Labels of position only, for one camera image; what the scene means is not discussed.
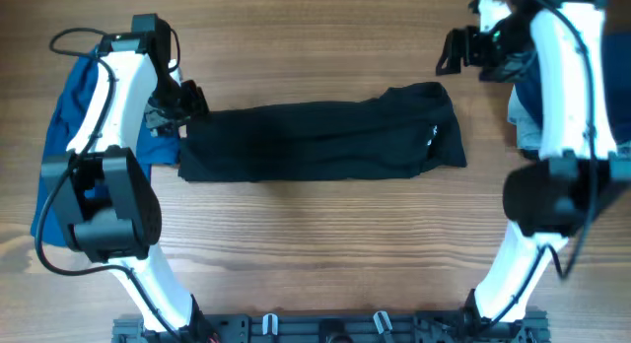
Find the black metal base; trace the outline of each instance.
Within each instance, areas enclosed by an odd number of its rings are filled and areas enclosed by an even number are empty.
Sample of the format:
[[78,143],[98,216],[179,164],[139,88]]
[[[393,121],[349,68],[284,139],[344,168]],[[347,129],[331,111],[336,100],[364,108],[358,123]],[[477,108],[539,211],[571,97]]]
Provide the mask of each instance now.
[[[415,314],[276,316],[205,315],[217,343],[549,343],[545,311],[530,311],[524,320],[499,323],[479,337],[462,336],[462,313],[419,311]],[[170,343],[166,333],[143,332],[142,319],[117,319],[112,343]]]

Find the wooden table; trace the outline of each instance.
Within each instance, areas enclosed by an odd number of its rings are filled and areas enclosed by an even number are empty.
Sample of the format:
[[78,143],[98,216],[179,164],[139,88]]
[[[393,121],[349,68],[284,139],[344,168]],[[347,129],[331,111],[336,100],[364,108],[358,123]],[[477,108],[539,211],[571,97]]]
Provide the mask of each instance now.
[[[461,306],[503,238],[504,178],[525,163],[506,122],[511,86],[481,84],[474,68],[434,76],[446,33],[475,23],[469,1],[0,0],[0,342],[108,342],[114,318],[138,314],[111,275],[47,273],[30,225],[46,128],[74,63],[48,40],[77,26],[125,32],[149,12],[177,30],[184,75],[212,109],[360,101],[440,80],[469,161],[410,180],[258,184],[188,184],[154,168],[161,242],[205,312]],[[608,28],[631,27],[631,0],[611,3]],[[598,220],[572,280],[548,270],[533,294],[554,342],[631,340],[630,200]],[[87,264],[46,250],[59,265]]]

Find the folded black garment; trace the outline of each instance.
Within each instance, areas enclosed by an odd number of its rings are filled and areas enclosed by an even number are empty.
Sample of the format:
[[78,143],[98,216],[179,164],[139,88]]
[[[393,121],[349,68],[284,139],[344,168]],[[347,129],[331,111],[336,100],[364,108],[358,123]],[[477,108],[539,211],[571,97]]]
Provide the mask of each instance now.
[[211,112],[180,143],[187,181],[411,178],[466,167],[452,101],[439,83],[390,88],[360,103]]

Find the blue towel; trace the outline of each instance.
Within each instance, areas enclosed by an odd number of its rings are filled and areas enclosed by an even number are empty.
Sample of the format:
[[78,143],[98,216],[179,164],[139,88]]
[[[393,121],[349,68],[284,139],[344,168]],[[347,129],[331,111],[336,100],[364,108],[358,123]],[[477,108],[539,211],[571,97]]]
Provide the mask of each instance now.
[[[95,91],[99,77],[97,62],[88,58],[79,58],[72,68],[66,86],[64,87],[48,126],[46,142],[42,159],[52,155],[62,155],[66,146],[77,134],[86,116],[92,94]],[[151,165],[173,165],[177,163],[179,154],[179,140],[176,135],[170,137],[152,137],[149,129],[143,123],[138,135],[136,158],[143,172],[149,178]],[[41,213],[41,207],[47,196],[46,187],[41,175],[39,176],[39,191],[35,217],[31,225],[31,235],[35,235],[35,225]],[[43,231],[43,241],[49,244],[66,246],[61,235],[54,210],[50,209],[46,217]]]
[[[602,75],[607,115],[613,138],[618,144],[631,140],[631,34],[611,34],[602,39]],[[543,104],[538,60],[528,70],[526,80],[515,84],[520,102],[542,127]]]

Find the robotic arm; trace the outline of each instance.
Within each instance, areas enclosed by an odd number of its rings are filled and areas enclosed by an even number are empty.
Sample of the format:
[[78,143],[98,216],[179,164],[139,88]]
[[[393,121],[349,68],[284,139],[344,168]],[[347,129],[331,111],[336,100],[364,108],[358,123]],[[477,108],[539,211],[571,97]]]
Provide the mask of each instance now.
[[[89,145],[105,105],[109,80],[100,66],[81,131],[67,155],[44,162],[42,175],[49,191],[61,181],[53,207],[68,246],[105,267],[127,270],[112,272],[143,319],[117,320],[112,342],[549,342],[545,312],[526,311],[527,300],[550,259],[558,260],[556,251],[580,229],[582,242],[591,221],[626,188],[631,166],[617,158],[606,116],[599,59],[603,0],[512,3],[516,12],[505,3],[474,0],[481,27],[448,35],[437,74],[458,73],[463,61],[482,67],[483,81],[515,82],[538,56],[542,161],[508,176],[505,240],[465,306],[392,317],[385,311],[369,316],[204,316],[158,245],[160,205],[135,161],[134,146],[143,115],[160,135],[207,112],[207,105],[194,83],[180,86],[169,75],[166,22],[155,15],[136,16],[131,33],[106,35],[98,55],[114,71],[116,88],[101,137],[64,178]],[[108,195],[87,199],[84,191],[97,184],[105,185]]]

